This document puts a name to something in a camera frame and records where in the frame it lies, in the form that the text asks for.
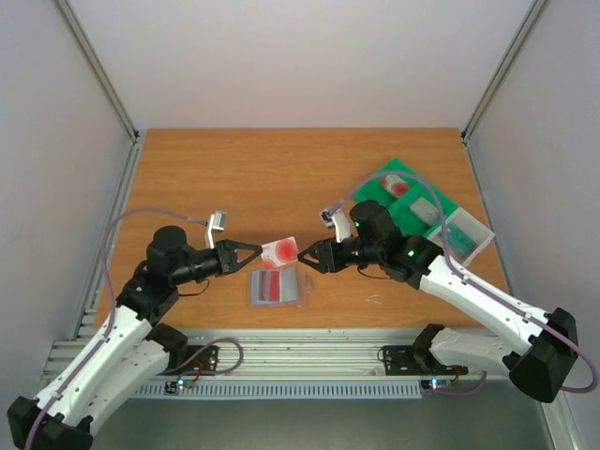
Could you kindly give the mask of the white red circle card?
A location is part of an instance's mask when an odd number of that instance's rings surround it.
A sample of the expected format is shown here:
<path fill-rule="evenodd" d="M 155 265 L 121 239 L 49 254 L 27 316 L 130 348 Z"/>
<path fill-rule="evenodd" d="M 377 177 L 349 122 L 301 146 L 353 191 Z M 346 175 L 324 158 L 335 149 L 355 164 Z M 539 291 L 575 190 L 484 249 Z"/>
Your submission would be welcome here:
<path fill-rule="evenodd" d="M 277 269 L 297 261 L 298 246 L 293 236 L 262 245 L 262 264 L 265 269 Z"/>

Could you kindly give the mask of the red stripe card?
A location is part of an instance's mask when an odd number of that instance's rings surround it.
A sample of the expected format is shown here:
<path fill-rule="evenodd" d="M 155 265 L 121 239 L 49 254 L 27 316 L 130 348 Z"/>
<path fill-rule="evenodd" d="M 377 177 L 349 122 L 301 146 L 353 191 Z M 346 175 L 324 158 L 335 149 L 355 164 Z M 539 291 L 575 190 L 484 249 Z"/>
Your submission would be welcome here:
<path fill-rule="evenodd" d="M 259 302 L 278 302 L 279 297 L 279 271 L 259 271 L 257 276 L 257 300 Z"/>

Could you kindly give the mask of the pink leather card holder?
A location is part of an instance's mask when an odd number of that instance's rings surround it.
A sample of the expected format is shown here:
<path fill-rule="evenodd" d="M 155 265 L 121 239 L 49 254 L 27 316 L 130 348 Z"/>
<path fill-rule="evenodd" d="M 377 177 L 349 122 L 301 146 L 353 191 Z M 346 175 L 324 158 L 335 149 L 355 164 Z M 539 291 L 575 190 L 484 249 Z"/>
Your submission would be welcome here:
<path fill-rule="evenodd" d="M 254 270 L 248 278 L 247 303 L 257 308 L 301 307 L 308 302 L 311 288 L 306 272 L 295 266 Z"/>

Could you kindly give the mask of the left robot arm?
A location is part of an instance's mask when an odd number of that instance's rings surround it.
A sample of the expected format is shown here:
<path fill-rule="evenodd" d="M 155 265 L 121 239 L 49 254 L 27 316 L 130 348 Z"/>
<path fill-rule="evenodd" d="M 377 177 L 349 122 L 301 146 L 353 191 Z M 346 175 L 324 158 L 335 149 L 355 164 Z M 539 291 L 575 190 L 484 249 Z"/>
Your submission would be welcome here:
<path fill-rule="evenodd" d="M 146 258 L 115 300 L 97 333 L 60 375 L 35 397 L 7 410 L 19 449 L 88 449 L 108 418 L 137 388 L 188 364 L 188 339 L 162 323 L 178 286 L 223 277 L 258 258 L 259 245 L 229 239 L 198 250 L 177 226 L 158 229 Z"/>

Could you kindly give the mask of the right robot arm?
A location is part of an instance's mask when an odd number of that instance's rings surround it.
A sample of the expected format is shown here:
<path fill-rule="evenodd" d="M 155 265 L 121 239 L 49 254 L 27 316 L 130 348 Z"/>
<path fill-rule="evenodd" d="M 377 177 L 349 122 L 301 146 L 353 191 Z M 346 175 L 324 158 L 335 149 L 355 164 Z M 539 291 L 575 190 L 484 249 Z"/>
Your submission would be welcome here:
<path fill-rule="evenodd" d="M 577 325 L 569 312 L 547 312 L 488 284 L 446 258 L 437 244 L 403 234 L 375 201 L 358 203 L 348 215 L 322 213 L 322 219 L 335 237 L 301 251 L 299 262 L 322 274 L 376 264 L 394 281 L 446 301 L 492 333 L 480 337 L 430 324 L 413 344 L 419 368 L 481 369 L 508 378 L 530 398 L 545 403 L 555 399 L 578 359 Z"/>

